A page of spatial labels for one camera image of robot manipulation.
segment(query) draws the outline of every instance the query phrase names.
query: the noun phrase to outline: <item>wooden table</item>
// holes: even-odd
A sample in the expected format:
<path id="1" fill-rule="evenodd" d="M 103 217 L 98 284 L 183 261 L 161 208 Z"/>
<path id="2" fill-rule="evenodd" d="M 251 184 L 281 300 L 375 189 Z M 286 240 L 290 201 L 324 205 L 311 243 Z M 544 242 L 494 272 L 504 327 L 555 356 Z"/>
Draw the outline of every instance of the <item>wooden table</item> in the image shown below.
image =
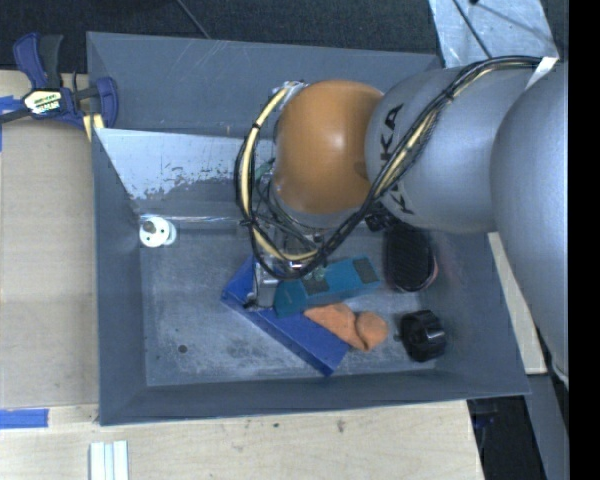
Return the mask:
<path id="1" fill-rule="evenodd" d="M 85 77 L 82 76 L 80 84 L 84 83 Z M 28 82 L 24 75 L 0 71 L 0 96 L 19 96 L 27 90 Z M 44 137 L 49 134 L 57 133 L 66 134 L 67 140 L 87 140 L 84 135 L 80 136 L 78 130 L 63 128 L 56 123 L 27 120 L 12 126 L 5 127 L 5 142 L 16 140 L 14 137 L 18 134 L 21 137 L 36 134 L 40 140 L 45 140 Z M 0 155 L 0 209 L 1 166 Z M 31 215 L 23 214 L 22 218 L 31 218 Z M 39 224 L 34 219 L 32 225 Z M 524 300 L 519 296 L 508 270 L 498 236 L 492 235 L 491 240 L 527 372 L 544 372 L 546 368 Z M 52 314 L 45 315 L 50 322 L 48 339 L 42 345 L 36 345 L 33 343 L 36 340 L 31 340 L 30 345 L 19 346 L 31 346 L 31 355 L 37 353 L 36 346 L 52 349 L 54 346 L 67 347 L 62 340 L 55 339 L 62 332 L 60 326 L 67 325 L 65 315 L 57 313 L 61 311 L 59 307 L 49 306 Z M 0 340 L 3 342 L 0 343 L 0 350 L 7 351 L 2 354 L 4 359 L 11 349 L 11 344 L 4 343 L 5 336 L 11 335 L 10 332 L 4 332 L 6 323 L 9 326 L 24 325 L 14 318 L 1 322 L 3 335 Z M 13 327 L 9 327 L 9 330 L 19 331 Z M 26 336 L 27 332 L 27 329 L 22 329 L 22 335 Z M 67 353 L 73 354 L 70 359 L 83 367 L 83 351 L 58 351 L 59 355 Z M 53 371 L 60 375 L 61 380 L 67 380 L 71 365 L 71 361 L 65 361 Z M 9 386 L 14 386 L 19 381 L 15 378 L 9 382 Z M 31 387 L 30 380 L 24 374 L 21 384 L 23 390 Z M 71 382 L 67 382 L 67 385 L 71 396 L 81 393 Z M 134 480 L 484 478 L 467 405 L 463 401 L 120 427 L 100 427 L 97 415 L 96 403 L 60 404 L 50 409 L 49 428 L 2 431 L 0 479 L 87 478 L 90 443 L 117 440 L 128 441 L 130 478 Z"/>

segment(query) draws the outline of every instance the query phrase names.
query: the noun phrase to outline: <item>wire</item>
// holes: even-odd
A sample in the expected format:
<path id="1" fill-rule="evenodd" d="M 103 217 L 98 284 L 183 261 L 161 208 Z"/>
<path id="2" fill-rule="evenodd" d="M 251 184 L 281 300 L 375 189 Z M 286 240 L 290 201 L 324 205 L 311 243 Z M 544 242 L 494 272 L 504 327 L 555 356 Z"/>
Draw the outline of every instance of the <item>wire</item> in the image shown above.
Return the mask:
<path id="1" fill-rule="evenodd" d="M 206 37 L 207 39 L 211 39 L 211 36 L 209 34 L 207 34 L 207 31 L 200 24 L 200 22 L 196 19 L 196 17 L 189 10 L 189 8 L 185 5 L 185 3 L 182 0 L 175 0 L 175 1 L 178 2 L 178 5 L 182 8 L 182 10 L 184 11 L 184 13 L 189 17 L 189 19 L 193 22 L 193 24 L 196 27 L 198 27 L 198 29 L 200 30 L 200 32 L 202 32 L 202 35 L 204 37 Z"/>
<path id="2" fill-rule="evenodd" d="M 491 52 L 488 50 L 487 46 L 484 44 L 484 42 L 482 41 L 482 39 L 478 35 L 478 32 L 476 32 L 476 29 L 473 28 L 473 25 L 469 21 L 469 18 L 467 17 L 467 15 L 462 10 L 462 7 L 460 7 L 460 4 L 458 3 L 458 0 L 453 0 L 453 3 L 456 6 L 456 9 L 458 9 L 458 12 L 460 13 L 460 16 L 462 16 L 462 19 L 467 24 L 467 27 L 469 27 L 469 30 L 471 31 L 471 34 L 473 35 L 473 37 L 476 38 L 476 41 L 478 41 L 478 44 L 480 45 L 480 48 L 482 49 L 482 51 L 484 52 L 484 54 L 489 59 L 493 59 L 493 55 L 491 55 Z"/>
<path id="3" fill-rule="evenodd" d="M 396 148 L 391 153 L 388 161 L 384 164 L 369 189 L 369 193 L 360 208 L 350 215 L 340 224 L 328 238 L 319 246 L 314 246 L 313 250 L 303 254 L 288 254 L 282 252 L 273 243 L 266 230 L 260 225 L 260 220 L 269 225 L 276 225 L 271 219 L 262 219 L 258 211 L 252 207 L 251 193 L 253 191 L 254 177 L 254 159 L 255 148 L 258 142 L 260 128 L 273 112 L 275 107 L 286 96 L 289 86 L 280 89 L 265 105 L 264 109 L 254 122 L 251 131 L 242 144 L 234 169 L 234 183 L 236 186 L 236 200 L 244 216 L 243 224 L 249 228 L 249 236 L 254 256 L 258 263 L 269 274 L 277 279 L 289 280 L 298 279 L 307 273 L 310 273 L 316 267 L 324 264 L 327 258 L 345 241 L 353 232 L 355 227 L 364 219 L 372 206 L 382 198 L 387 191 L 391 189 L 414 165 L 420 154 L 422 154 L 426 144 L 433 136 L 433 130 L 438 121 L 440 113 L 449 105 L 462 91 L 476 80 L 486 74 L 498 69 L 518 69 L 532 68 L 540 63 L 541 59 L 537 57 L 508 56 L 488 59 L 470 64 L 463 68 L 456 78 L 435 97 L 420 113 L 409 130 L 402 136 Z M 288 236 L 295 233 L 289 233 L 282 225 L 278 229 L 285 232 Z M 304 263 L 297 268 L 287 269 L 280 272 L 270 267 L 262 256 L 262 251 L 270 254 L 282 262 L 293 264 Z"/>

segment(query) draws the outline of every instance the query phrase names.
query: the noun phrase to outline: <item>clamp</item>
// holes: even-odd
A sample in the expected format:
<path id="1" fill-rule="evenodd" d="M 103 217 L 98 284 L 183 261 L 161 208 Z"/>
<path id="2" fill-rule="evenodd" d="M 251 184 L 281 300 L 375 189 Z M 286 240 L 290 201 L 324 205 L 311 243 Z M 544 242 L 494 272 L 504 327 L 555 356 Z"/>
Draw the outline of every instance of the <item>clamp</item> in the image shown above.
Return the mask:
<path id="1" fill-rule="evenodd" d="M 96 80 L 96 86 L 82 91 L 62 86 L 58 73 L 58 51 L 63 36 L 41 36 L 31 32 L 18 39 L 13 55 L 18 69 L 31 82 L 31 91 L 21 98 L 18 110 L 0 115 L 0 125 L 30 116 L 34 119 L 53 119 L 80 130 L 86 130 L 88 118 L 80 109 L 80 100 L 99 96 L 100 115 L 106 127 L 115 124 L 118 115 L 118 96 L 112 78 Z"/>

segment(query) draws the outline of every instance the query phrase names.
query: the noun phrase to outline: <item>metal plate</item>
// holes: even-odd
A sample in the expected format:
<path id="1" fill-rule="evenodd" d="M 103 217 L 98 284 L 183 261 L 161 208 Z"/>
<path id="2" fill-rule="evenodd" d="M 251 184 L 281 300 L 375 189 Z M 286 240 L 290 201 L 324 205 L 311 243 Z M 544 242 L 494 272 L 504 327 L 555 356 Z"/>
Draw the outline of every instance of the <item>metal plate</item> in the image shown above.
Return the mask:
<path id="1" fill-rule="evenodd" d="M 458 0 L 491 55 L 558 57 L 540 0 Z M 447 67 L 484 60 L 453 0 L 429 0 Z"/>

